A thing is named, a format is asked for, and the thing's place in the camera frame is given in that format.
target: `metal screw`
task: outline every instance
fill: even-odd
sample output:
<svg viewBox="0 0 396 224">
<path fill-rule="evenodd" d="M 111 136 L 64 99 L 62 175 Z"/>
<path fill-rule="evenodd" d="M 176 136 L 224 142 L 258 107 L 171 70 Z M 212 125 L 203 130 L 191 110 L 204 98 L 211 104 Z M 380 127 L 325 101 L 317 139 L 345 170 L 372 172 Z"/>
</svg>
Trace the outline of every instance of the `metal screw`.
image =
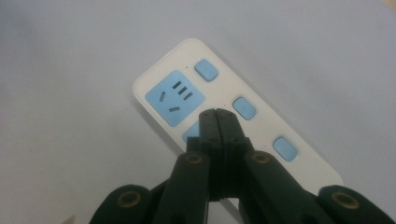
<svg viewBox="0 0 396 224">
<path fill-rule="evenodd" d="M 270 158 L 265 155 L 265 154 L 261 154 L 261 153 L 256 153 L 253 155 L 252 159 L 257 162 L 257 163 L 261 163 L 261 164 L 265 164 L 267 162 L 270 161 Z"/>
<path fill-rule="evenodd" d="M 117 204 L 122 208 L 133 207 L 140 203 L 142 195 L 139 192 L 131 190 L 123 192 L 117 199 Z"/>
<path fill-rule="evenodd" d="M 199 155 L 192 154 L 186 157 L 186 161 L 190 164 L 198 164 L 202 162 L 202 157 Z"/>
<path fill-rule="evenodd" d="M 332 194 L 332 200 L 347 209 L 357 209 L 361 205 L 358 200 L 342 191 L 337 191 Z"/>
</svg>

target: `white power strip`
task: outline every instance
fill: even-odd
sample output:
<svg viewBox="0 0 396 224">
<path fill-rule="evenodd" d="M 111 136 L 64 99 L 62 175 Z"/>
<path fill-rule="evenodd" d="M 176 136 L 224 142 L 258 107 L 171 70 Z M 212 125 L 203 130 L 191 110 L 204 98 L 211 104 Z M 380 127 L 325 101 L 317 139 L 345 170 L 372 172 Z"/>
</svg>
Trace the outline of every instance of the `white power strip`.
<svg viewBox="0 0 396 224">
<path fill-rule="evenodd" d="M 198 135 L 198 115 L 233 111 L 256 150 L 274 155 L 300 185 L 318 195 L 341 177 L 204 43 L 187 39 L 134 83 L 134 95 L 181 149 Z"/>
</svg>

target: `blue button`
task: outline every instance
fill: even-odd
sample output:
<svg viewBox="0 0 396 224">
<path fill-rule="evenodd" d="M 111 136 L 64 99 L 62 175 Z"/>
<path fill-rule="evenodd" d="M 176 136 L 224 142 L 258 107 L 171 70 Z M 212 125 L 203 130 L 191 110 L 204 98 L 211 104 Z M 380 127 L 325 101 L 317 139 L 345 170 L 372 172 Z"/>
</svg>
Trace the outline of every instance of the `blue button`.
<svg viewBox="0 0 396 224">
<path fill-rule="evenodd" d="M 216 69 L 216 67 L 206 59 L 199 61 L 194 68 L 195 71 L 197 71 L 197 73 L 208 82 L 215 79 L 219 73 L 218 69 Z"/>
<path fill-rule="evenodd" d="M 196 121 L 185 133 L 183 133 L 183 141 L 187 143 L 187 137 L 199 137 L 199 121 Z"/>
<path fill-rule="evenodd" d="M 278 137 L 274 149 L 285 161 L 292 161 L 297 156 L 296 148 L 284 137 Z"/>
<path fill-rule="evenodd" d="M 253 119 L 256 115 L 254 106 L 244 97 L 239 97 L 233 102 L 233 108 L 246 120 Z"/>
</svg>

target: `electrical outlet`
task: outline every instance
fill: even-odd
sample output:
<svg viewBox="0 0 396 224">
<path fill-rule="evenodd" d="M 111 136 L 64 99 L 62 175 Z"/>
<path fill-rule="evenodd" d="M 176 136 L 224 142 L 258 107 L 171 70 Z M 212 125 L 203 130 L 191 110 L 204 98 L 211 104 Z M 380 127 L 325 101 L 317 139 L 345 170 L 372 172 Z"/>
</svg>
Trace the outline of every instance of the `electrical outlet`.
<svg viewBox="0 0 396 224">
<path fill-rule="evenodd" d="M 177 126 L 205 97 L 180 72 L 173 71 L 146 94 L 146 100 L 171 126 Z"/>
</svg>

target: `light blue switch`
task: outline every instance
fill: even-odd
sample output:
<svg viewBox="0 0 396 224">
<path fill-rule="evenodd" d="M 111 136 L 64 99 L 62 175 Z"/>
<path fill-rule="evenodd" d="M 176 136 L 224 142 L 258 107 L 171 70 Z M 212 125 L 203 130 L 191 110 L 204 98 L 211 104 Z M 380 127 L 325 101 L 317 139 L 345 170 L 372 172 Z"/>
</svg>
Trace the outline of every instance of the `light blue switch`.
<svg viewBox="0 0 396 224">
<path fill-rule="evenodd" d="M 274 150 L 285 161 L 292 161 L 297 156 L 297 150 L 295 147 L 284 137 L 278 137 L 274 142 Z"/>
<path fill-rule="evenodd" d="M 215 79 L 219 73 L 218 69 L 206 59 L 202 59 L 201 61 L 199 61 L 195 65 L 194 69 L 207 82 L 210 82 L 213 79 Z"/>
<path fill-rule="evenodd" d="M 246 120 L 253 119 L 256 108 L 244 97 L 239 97 L 233 102 L 233 108 Z"/>
<path fill-rule="evenodd" d="M 188 137 L 199 137 L 199 121 L 196 121 L 185 133 L 183 133 L 183 141 L 187 143 Z"/>
<path fill-rule="evenodd" d="M 146 94 L 148 103 L 171 126 L 177 126 L 205 97 L 180 72 L 173 71 Z"/>
</svg>

